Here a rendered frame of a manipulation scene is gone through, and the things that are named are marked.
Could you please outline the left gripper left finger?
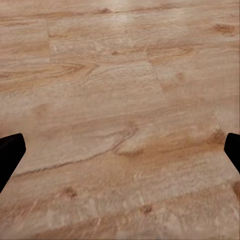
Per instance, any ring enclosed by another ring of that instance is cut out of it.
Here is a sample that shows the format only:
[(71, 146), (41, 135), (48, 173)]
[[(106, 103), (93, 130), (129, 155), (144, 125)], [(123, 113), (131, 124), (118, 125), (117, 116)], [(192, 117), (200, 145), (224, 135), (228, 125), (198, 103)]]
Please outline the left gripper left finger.
[(25, 153), (26, 144), (22, 133), (0, 138), (0, 193)]

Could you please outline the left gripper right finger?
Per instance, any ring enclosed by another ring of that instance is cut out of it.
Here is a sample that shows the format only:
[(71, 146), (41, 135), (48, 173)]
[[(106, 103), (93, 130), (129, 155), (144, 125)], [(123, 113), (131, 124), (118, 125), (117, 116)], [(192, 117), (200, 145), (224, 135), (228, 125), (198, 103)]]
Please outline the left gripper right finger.
[(240, 173), (240, 135), (228, 133), (224, 151)]

